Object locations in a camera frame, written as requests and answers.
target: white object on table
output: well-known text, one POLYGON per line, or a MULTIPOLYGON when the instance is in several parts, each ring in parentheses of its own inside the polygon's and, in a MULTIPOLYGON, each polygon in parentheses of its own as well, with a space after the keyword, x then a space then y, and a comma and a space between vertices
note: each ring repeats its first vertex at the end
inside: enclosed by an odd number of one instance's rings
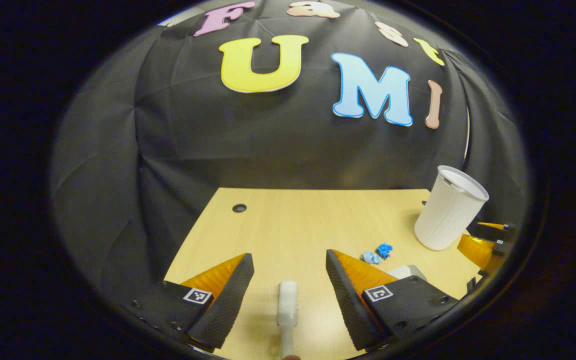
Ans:
POLYGON ((416 223, 414 234, 432 250, 444 250, 457 240, 475 219, 489 194, 468 174, 441 165, 416 223))
POLYGON ((398 280, 402 280, 404 278, 407 278, 409 276, 414 275, 414 276, 419 276, 419 278, 422 278, 424 281, 428 281, 428 279, 426 278, 424 273, 421 272, 421 270, 418 267, 416 267, 415 265, 400 266, 396 269, 391 269, 391 271, 387 271, 387 274, 394 276, 398 280))
POLYGON ((284 280, 279 283, 277 325, 281 328, 281 359, 295 355, 293 328, 297 326, 297 282, 284 280))

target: black cloth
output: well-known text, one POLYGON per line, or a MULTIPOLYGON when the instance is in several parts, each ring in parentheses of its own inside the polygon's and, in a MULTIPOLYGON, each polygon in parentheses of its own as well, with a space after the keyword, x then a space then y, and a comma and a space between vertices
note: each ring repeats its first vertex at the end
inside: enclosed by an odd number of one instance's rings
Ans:
POLYGON ((521 225, 530 166, 519 116, 498 80, 418 35, 422 23, 404 27, 332 1, 339 18, 295 17, 286 14, 290 3, 258 1, 226 29, 197 37, 203 14, 156 26, 75 96, 55 141, 50 193, 66 248, 106 299, 127 303, 162 279, 218 187, 430 189, 437 166, 448 165, 489 192, 478 219, 521 225), (376 21, 402 32, 409 46, 383 37, 376 21), (269 93, 222 84, 221 44, 261 39, 251 68, 267 73, 279 64, 272 37, 288 34, 309 39, 293 84, 269 93), (414 37, 439 50, 445 66, 414 37), (413 124, 393 125, 383 112, 336 116, 341 72, 333 53, 361 57, 377 79, 388 66, 409 73, 413 124), (443 89, 438 129, 425 126, 428 80, 443 89))

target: blue letter m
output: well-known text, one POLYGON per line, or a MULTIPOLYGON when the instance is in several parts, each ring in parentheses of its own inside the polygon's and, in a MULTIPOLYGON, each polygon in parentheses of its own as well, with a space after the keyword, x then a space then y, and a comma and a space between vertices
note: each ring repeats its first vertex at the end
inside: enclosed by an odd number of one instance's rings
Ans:
POLYGON ((341 100, 332 107, 334 114, 341 117, 363 116, 364 108, 359 105, 361 92, 373 119, 381 114, 386 100, 390 98, 390 105, 383 114, 386 121, 396 125, 412 125, 408 99, 410 75, 406 71, 388 66, 377 81, 359 56, 335 52, 332 60, 341 68, 341 100))

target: white brush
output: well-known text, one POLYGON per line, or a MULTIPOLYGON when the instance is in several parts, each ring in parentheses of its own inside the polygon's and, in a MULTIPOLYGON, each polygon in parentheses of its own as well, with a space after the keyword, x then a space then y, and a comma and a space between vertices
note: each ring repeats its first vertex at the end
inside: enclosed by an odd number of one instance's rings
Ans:
POLYGON ((297 325, 297 282, 284 280, 279 283, 277 325, 281 329, 281 357, 293 352, 293 328, 297 325))

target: white cup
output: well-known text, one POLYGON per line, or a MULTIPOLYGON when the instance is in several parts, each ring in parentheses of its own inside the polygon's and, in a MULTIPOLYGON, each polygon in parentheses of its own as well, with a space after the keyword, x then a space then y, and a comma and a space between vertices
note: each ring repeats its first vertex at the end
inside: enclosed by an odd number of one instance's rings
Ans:
POLYGON ((463 171, 441 165, 416 223, 414 234, 432 250, 444 250, 459 239, 475 219, 489 194, 463 171))

